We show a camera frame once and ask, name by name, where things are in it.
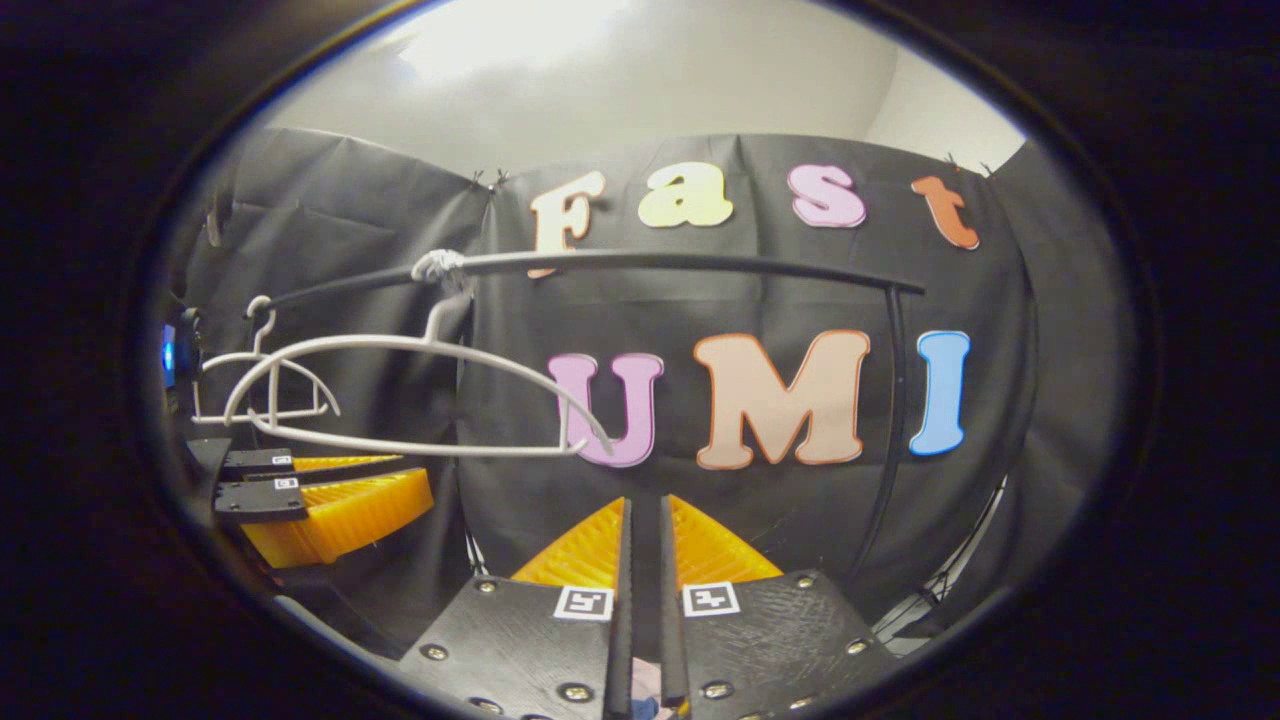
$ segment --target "white wall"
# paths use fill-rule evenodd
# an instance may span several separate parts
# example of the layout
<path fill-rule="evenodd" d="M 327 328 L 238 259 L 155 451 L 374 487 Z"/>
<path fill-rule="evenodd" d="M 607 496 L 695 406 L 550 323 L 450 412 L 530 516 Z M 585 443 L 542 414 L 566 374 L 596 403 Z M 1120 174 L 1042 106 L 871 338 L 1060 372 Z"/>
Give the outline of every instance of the white wall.
<path fill-rule="evenodd" d="M 797 0 L 454 0 L 316 73 L 270 124 L 490 177 L 682 135 L 870 140 L 974 169 L 1021 142 L 947 76 Z"/>
<path fill-rule="evenodd" d="M 899 47 L 893 82 L 865 140 L 982 173 L 996 169 L 1024 136 L 991 105 L 910 50 Z"/>

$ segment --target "white hanger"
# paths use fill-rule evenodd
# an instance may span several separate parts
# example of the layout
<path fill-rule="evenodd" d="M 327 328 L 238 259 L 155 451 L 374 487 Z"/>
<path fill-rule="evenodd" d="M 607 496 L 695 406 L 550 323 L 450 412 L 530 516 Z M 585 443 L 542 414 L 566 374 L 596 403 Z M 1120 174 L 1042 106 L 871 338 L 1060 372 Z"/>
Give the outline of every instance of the white hanger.
<path fill-rule="evenodd" d="M 415 265 L 415 279 L 422 279 L 421 266 Z M 588 425 L 591 432 L 599 438 L 600 443 L 604 446 L 605 452 L 613 454 L 613 443 L 609 441 L 608 433 L 600 425 L 600 421 L 591 414 L 585 404 L 580 402 L 572 393 L 556 384 L 554 380 L 543 375 L 538 370 L 502 357 L 499 355 L 493 355 L 490 352 L 484 352 L 474 347 L 466 347 L 462 345 L 454 345 L 451 342 L 444 342 L 438 338 L 440 319 L 445 314 L 453 315 L 466 311 L 471 305 L 471 297 L 466 292 L 460 292 L 445 300 L 438 302 L 431 307 L 431 313 L 426 318 L 426 333 L 417 337 L 394 336 L 394 334 L 343 334 L 343 336 L 330 336 L 319 337 L 314 340 L 306 340 L 302 342 L 296 342 L 287 347 L 282 347 L 275 352 L 259 360 L 257 365 L 251 368 L 241 380 L 232 389 L 230 396 L 227 398 L 227 409 L 223 415 L 223 421 L 230 423 L 236 418 L 234 411 L 237 405 L 248 392 L 248 388 L 262 378 L 268 377 L 268 414 L 264 420 L 261 415 L 255 413 L 252 409 L 248 410 L 247 415 L 250 421 L 253 423 L 259 430 L 275 437 L 282 437 L 285 439 L 296 439 L 303 442 L 314 442 L 320 445 L 328 445 L 333 447 L 344 447 L 351 450 L 364 450 L 370 452 L 385 452 L 393 455 L 447 455 L 458 457 L 562 457 L 568 455 L 577 455 L 586 447 L 588 439 L 582 438 L 572 446 L 568 443 L 568 413 L 561 414 L 559 424 L 559 445 L 558 446 L 544 446 L 544 447 L 513 447 L 513 446 L 460 446 L 460 445 L 430 445 L 430 443 L 416 443 L 416 442 L 394 442 L 394 441 L 380 441 L 364 437 L 353 436 L 339 436 L 333 433 L 323 433 L 316 430 L 303 430 L 298 428 L 285 428 L 280 427 L 279 420 L 285 419 L 284 413 L 276 410 L 276 395 L 279 392 L 279 369 L 289 361 L 291 357 L 298 357 L 302 355 L 310 355 L 312 352 L 320 352 L 324 350 L 339 350 L 347 347 L 378 347 L 385 350 L 408 350 L 413 352 L 431 352 L 438 355 L 447 355 L 451 357 L 457 357 L 460 360 L 477 363 L 480 365 L 489 365 L 499 370 L 512 373 L 521 377 L 549 392 L 553 392 L 567 402 L 571 407 L 577 410 L 586 418 Z"/>
<path fill-rule="evenodd" d="M 268 297 L 265 295 L 259 295 L 257 297 L 255 297 L 248 304 L 248 309 L 244 311 L 244 314 L 248 315 L 250 318 L 252 318 L 253 313 L 256 313 L 259 307 L 261 307 L 262 305 L 266 305 L 270 301 L 271 301 L 270 297 Z M 216 368 L 219 365 L 225 365 L 228 363 L 247 363 L 247 361 L 251 361 L 251 360 L 256 361 L 256 360 L 261 360 L 261 359 L 266 357 L 266 355 L 262 352 L 262 338 L 266 337 L 268 333 L 270 333 L 271 328 L 274 328 L 274 327 L 275 327 L 275 310 L 271 310 L 270 314 L 266 318 L 266 324 L 262 325 L 262 328 L 259 329 L 256 333 L 253 333 L 253 351 L 252 352 L 228 352 L 225 355 L 219 355 L 216 357 L 210 357 L 209 360 L 205 361 L 204 365 L 201 365 L 201 372 L 207 372 L 211 368 Z M 288 368 L 291 370 L 294 370 L 298 374 L 306 377 L 308 380 L 311 380 L 311 407 L 306 409 L 306 410 L 285 410 L 283 413 L 276 413 L 276 416 L 279 419 L 282 419 L 282 420 L 289 420 L 289 419 L 294 419 L 294 418 L 316 418 L 319 415 L 324 415 L 325 413 L 328 413 L 330 405 L 333 406 L 333 414 L 334 415 L 342 415 L 342 409 L 338 407 L 338 400 L 334 398 L 333 392 L 329 391 L 329 387 L 325 386 L 324 380 L 321 380 L 319 377 L 316 377 L 315 373 L 312 373 L 311 370 L 303 368 L 302 365 L 300 365 L 300 364 L 297 364 L 297 363 L 294 363 L 292 360 L 284 360 L 280 364 L 284 365 L 285 368 Z M 328 402 L 324 402 L 324 404 L 320 402 L 320 393 L 321 392 L 325 395 L 326 398 L 329 398 Z M 223 423 L 223 424 L 228 423 L 228 419 L 225 416 L 223 416 L 223 415 L 204 415 L 200 411 L 200 382 L 198 380 L 193 380 L 191 383 L 191 393 L 192 393 L 192 401 L 193 401 L 195 410 L 196 410 L 196 414 L 192 415 L 192 418 L 191 418 L 191 420 L 193 423 L 197 423 L 197 424 L 201 424 L 201 425 L 211 425 L 211 424 L 215 424 L 215 423 Z M 230 418 L 229 421 L 230 423 L 251 423 L 251 421 L 253 421 L 253 410 L 251 409 L 244 415 L 232 415 L 232 418 Z"/>

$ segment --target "orange letter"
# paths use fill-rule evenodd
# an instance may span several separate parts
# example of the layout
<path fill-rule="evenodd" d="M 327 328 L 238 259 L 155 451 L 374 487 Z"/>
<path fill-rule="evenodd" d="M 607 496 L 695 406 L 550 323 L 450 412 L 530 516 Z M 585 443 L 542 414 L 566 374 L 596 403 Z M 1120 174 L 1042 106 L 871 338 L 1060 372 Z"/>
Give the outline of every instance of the orange letter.
<path fill-rule="evenodd" d="M 813 338 L 791 387 L 749 334 L 719 334 L 694 346 L 694 359 L 712 374 L 712 437 L 698 452 L 709 470 L 736 470 L 751 462 L 742 445 L 742 420 L 769 462 L 787 454 L 805 420 L 809 436 L 796 448 L 806 465 L 845 462 L 863 454 L 858 439 L 858 375 L 870 341 L 855 331 L 828 331 Z"/>
<path fill-rule="evenodd" d="M 534 211 L 534 251 L 567 252 L 573 250 L 564 242 L 564 231 L 573 233 L 573 240 L 582 240 L 591 219 L 591 206 L 588 197 L 599 197 L 604 192 L 604 176 L 593 170 L 576 181 L 547 191 L 529 204 Z M 529 277 L 541 278 L 556 270 L 529 270 Z"/>
<path fill-rule="evenodd" d="M 978 247 L 978 233 L 964 227 L 960 213 L 956 213 L 956 208 L 964 208 L 964 197 L 947 190 L 942 181 L 933 176 L 913 182 L 911 190 L 924 196 L 924 201 L 929 204 L 929 213 L 933 213 L 933 224 L 938 225 L 938 232 L 947 238 L 947 242 L 965 250 Z"/>

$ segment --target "letter m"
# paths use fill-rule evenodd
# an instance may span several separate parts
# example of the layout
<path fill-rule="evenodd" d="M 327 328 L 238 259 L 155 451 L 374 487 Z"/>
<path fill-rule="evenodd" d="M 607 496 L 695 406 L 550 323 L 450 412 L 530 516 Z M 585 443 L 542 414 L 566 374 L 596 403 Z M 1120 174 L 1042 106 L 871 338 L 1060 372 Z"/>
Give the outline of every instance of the letter m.
<path fill-rule="evenodd" d="M 735 470 L 751 462 L 742 445 L 742 423 L 751 425 L 769 462 L 786 456 L 809 423 L 809 436 L 796 448 L 806 465 L 845 462 L 863 452 L 858 439 L 858 375 L 870 341 L 856 331 L 828 331 L 813 338 L 790 386 L 760 341 L 749 334 L 712 336 L 694 346 L 694 359 L 712 375 L 712 437 L 698 452 L 698 464 Z"/>

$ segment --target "black fabric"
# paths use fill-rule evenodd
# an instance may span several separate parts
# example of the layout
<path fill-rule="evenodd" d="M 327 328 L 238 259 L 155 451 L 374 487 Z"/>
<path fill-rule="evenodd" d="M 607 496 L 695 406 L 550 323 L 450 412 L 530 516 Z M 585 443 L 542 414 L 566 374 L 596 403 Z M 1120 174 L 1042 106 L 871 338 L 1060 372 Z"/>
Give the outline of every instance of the black fabric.
<path fill-rule="evenodd" d="M 218 245 L 205 227 L 186 272 L 183 300 L 201 309 L 206 357 L 251 347 L 253 328 L 243 314 L 257 295 L 403 264 L 435 247 L 466 247 L 488 199 L 484 190 L 426 163 L 314 131 L 268 129 L 250 136 L 241 161 L 229 165 L 228 173 L 216 183 L 232 188 Z M 289 309 L 279 314 L 262 351 L 321 334 L 421 334 L 436 297 L 434 287 L 401 287 Z M 264 322 L 259 318 L 257 325 Z M 445 337 L 458 332 L 447 329 Z M 338 395 L 342 416 L 330 411 L 292 420 L 293 425 L 452 442 L 457 373 L 452 360 L 357 350 L 307 356 L 303 364 Z M 205 414 L 221 414 L 219 402 L 248 368 L 247 363 L 216 368 L 202 378 Z M 256 389 L 264 391 L 261 386 Z M 189 387 L 180 391 L 189 392 Z M 266 407 L 265 392 L 251 398 L 252 407 Z M 280 407 L 310 406 L 310 382 L 283 372 Z M 188 437 L 230 434 L 238 448 L 261 439 L 247 425 L 228 429 L 186 419 L 183 424 Z M 298 456 L 352 454 L 292 441 L 289 447 Z M 323 620 L 347 629 L 352 639 L 376 638 L 369 647 L 388 657 L 407 650 L 470 577 L 452 462 L 430 462 L 428 477 L 435 505 L 426 515 L 376 546 L 339 557 L 321 573 L 332 587 L 297 597 Z M 376 634 L 362 629 L 362 621 L 376 628 Z"/>
<path fill-rule="evenodd" d="M 649 192 L 649 174 L 682 161 L 712 163 L 723 170 L 726 196 L 735 205 L 728 220 L 717 227 L 675 228 L 649 228 L 640 222 L 637 205 Z M 860 225 L 813 228 L 796 217 L 787 172 L 806 163 L 837 165 L 854 178 L 868 208 Z M 868 143 L 801 136 L 677 138 L 530 170 L 489 191 L 353 138 L 264 131 L 251 138 L 236 169 L 232 213 L 220 246 L 197 243 L 184 301 L 201 306 L 210 318 L 206 337 L 211 351 L 244 350 L 252 328 L 239 316 L 253 296 L 278 296 L 410 264 L 435 247 L 471 255 L 531 250 L 535 218 L 530 201 L 591 170 L 602 172 L 607 182 L 603 195 L 591 200 L 590 231 L 576 242 L 579 247 L 760 255 L 923 284 L 923 296 L 902 299 L 906 348 L 897 360 L 905 372 L 900 397 L 906 433 L 919 429 L 924 413 L 925 363 L 915 352 L 916 338 L 928 331 L 963 331 L 972 340 L 961 407 L 965 441 L 932 457 L 904 451 L 877 541 L 852 578 L 859 543 L 873 520 L 888 443 L 892 357 L 882 291 L 687 270 L 558 272 L 538 281 L 524 274 L 488 277 L 477 283 L 468 320 L 449 337 L 541 372 L 554 355 L 591 355 L 600 368 L 591 383 L 591 406 L 613 436 L 625 430 L 625 416 L 622 383 L 609 370 L 612 359 L 623 352 L 650 352 L 664 361 L 664 374 L 654 387 L 655 448 L 636 466 L 613 469 L 577 457 L 444 462 L 457 470 L 457 510 L 465 510 L 494 574 L 515 573 L 590 512 L 618 496 L 630 497 L 635 512 L 635 652 L 653 659 L 658 498 L 675 493 L 726 524 L 781 569 L 822 569 L 861 615 L 878 618 L 925 582 L 965 539 L 1011 468 L 1024 468 L 1020 471 L 1025 475 L 1043 471 L 1050 478 L 1074 478 L 1078 496 L 1093 477 L 1091 469 L 1105 461 L 1106 423 L 1094 423 L 1083 434 L 1076 425 L 1093 423 L 1097 413 L 1112 405 L 1103 404 L 1100 410 L 1092 401 L 1082 402 L 1073 383 L 1106 375 L 1102 386 L 1092 387 L 1117 388 L 1119 402 L 1121 380 L 1114 377 L 1119 368 L 1100 357 L 1129 348 L 1112 336 L 1102 340 L 1089 333 L 1089 318 L 1076 313 L 1105 304 L 1106 296 L 1079 302 L 1068 292 L 1071 273 L 1094 273 L 1096 268 L 1084 265 L 1094 261 L 1103 270 L 1111 266 L 1101 225 L 1062 229 L 1065 225 L 1053 219 L 1059 232 L 1068 234 L 1032 225 L 1024 238 L 1029 213 L 1052 215 L 1070 208 L 1056 196 L 1002 190 L 1021 182 L 1016 178 L 1002 183 L 1000 177 L 987 179 Z M 928 176 L 941 178 L 964 197 L 960 213 L 980 237 L 977 250 L 954 247 L 940 234 L 924 199 L 910 187 Z M 1046 208 L 1023 208 L 1028 204 Z M 1098 260 L 1084 258 L 1100 251 Z M 1101 274 L 1092 282 L 1108 277 Z M 1047 305 L 1039 297 L 1042 288 L 1050 293 Z M 280 311 L 265 350 L 343 332 L 419 334 L 436 299 L 431 287 L 410 286 L 288 307 Z M 1052 332 L 1044 332 L 1046 323 L 1052 324 Z M 1079 332 L 1062 333 L 1060 325 Z M 831 329 L 861 331 L 870 340 L 858 402 L 863 455 L 844 464 L 803 465 L 794 459 L 792 446 L 777 465 L 756 452 L 755 461 L 740 470 L 698 466 L 695 456 L 709 437 L 710 384 L 707 369 L 692 357 L 694 345 L 708 336 L 750 333 L 790 382 L 813 338 Z M 1046 352 L 1055 357 L 1046 360 Z M 460 369 L 452 361 L 413 354 L 352 350 L 310 356 L 306 364 L 338 393 L 343 414 L 298 421 L 298 427 L 416 442 L 449 442 L 453 433 L 466 445 L 556 441 L 554 397 L 485 366 Z M 1047 386 L 1044 373 L 1053 374 Z M 237 372 L 215 375 L 202 383 L 210 400 L 225 397 Z M 289 378 L 282 407 L 308 404 L 308 383 Z M 1062 414 L 1041 407 L 1059 404 L 1071 409 Z M 253 406 L 264 407 L 265 400 L 255 396 Z M 206 400 L 206 413 L 216 410 Z M 1042 418 L 1041 430 L 1028 436 L 1034 413 Z M 1061 452 L 1052 433 L 1061 423 L 1066 425 L 1059 429 L 1078 443 L 1071 446 L 1073 460 L 1056 468 Z M 209 430 L 191 432 L 198 436 Z M 252 439 L 248 434 L 239 438 Z M 744 442 L 755 447 L 750 432 Z M 306 451 L 294 450 L 298 455 Z M 1023 451 L 1046 457 L 1019 461 Z M 1011 484 L 1018 484 L 1011 477 Z M 1020 525 L 1010 532 L 1007 542 L 1020 543 L 1027 532 L 1051 541 L 1070 518 L 1073 497 L 1064 500 L 1052 488 L 1041 493 L 1019 482 L 1021 487 L 1012 493 L 1032 493 L 1047 515 L 1033 529 Z M 1006 502 L 1001 509 L 1012 505 Z M 439 515 L 454 518 L 452 510 Z M 412 555 L 417 560 L 401 560 L 398 571 L 416 578 L 413 587 L 421 587 L 435 571 L 429 569 L 433 560 L 428 555 L 465 557 L 461 546 L 442 547 L 416 548 Z M 406 616 L 406 606 L 398 603 L 408 601 L 390 598 L 408 585 L 381 583 L 376 574 L 351 582 L 366 593 L 360 605 L 374 615 L 401 614 L 406 637 L 412 625 L 406 618 L 422 620 L 425 629 L 426 614 Z M 960 597 L 959 588 L 955 596 Z"/>
<path fill-rule="evenodd" d="M 1027 258 L 1039 324 L 1050 331 L 1037 338 L 1036 409 L 1025 450 L 964 573 L 902 635 L 936 635 L 1036 570 L 1102 478 L 1135 380 L 1132 290 L 1103 219 L 1032 142 L 991 186 Z"/>
<path fill-rule="evenodd" d="M 649 228 L 637 205 L 654 170 L 705 161 L 726 176 L 733 215 L 722 225 Z M 854 229 L 810 228 L 792 211 L 787 172 L 804 163 L 846 169 L 868 206 Z M 842 583 L 868 618 L 888 610 L 941 565 L 963 541 L 992 488 L 1012 462 L 1029 413 L 1034 377 L 1034 316 L 1018 245 L 983 178 L 954 167 L 859 142 L 788 136 L 671 140 L 513 177 L 494 197 L 477 252 L 529 250 L 531 197 L 591 170 L 607 178 L 591 202 L 584 249 L 669 249 L 844 265 L 927 287 L 905 297 L 906 427 L 919 428 L 924 361 L 915 338 L 960 329 L 966 360 L 964 445 L 946 455 L 906 456 L 879 539 L 856 584 L 849 569 L 870 521 L 888 442 L 891 357 L 888 311 L 881 291 L 826 282 L 721 273 L 617 270 L 486 279 L 475 304 L 474 343 L 545 370 L 550 356 L 594 356 L 593 409 L 614 436 L 625 430 L 621 382 L 608 363 L 622 352 L 653 352 L 666 372 L 655 384 L 657 441 L 640 465 L 611 469 L 580 459 L 461 461 L 463 502 L 489 568 L 518 569 L 589 512 L 625 495 L 636 519 L 636 652 L 657 652 L 657 509 L 675 493 L 749 541 L 783 570 L 820 568 Z M 913 181 L 937 176 L 965 197 L 965 219 L 982 237 L 978 251 L 948 245 Z M 691 352 L 708 336 L 756 336 L 790 380 L 813 338 L 828 329 L 870 337 L 858 409 L 861 457 L 801 465 L 788 454 L 769 465 L 759 452 L 748 468 L 709 471 L 695 462 L 709 437 L 710 384 Z M 538 388 L 468 368 L 460 387 L 463 442 L 550 443 L 556 405 Z M 746 434 L 745 442 L 753 442 Z"/>

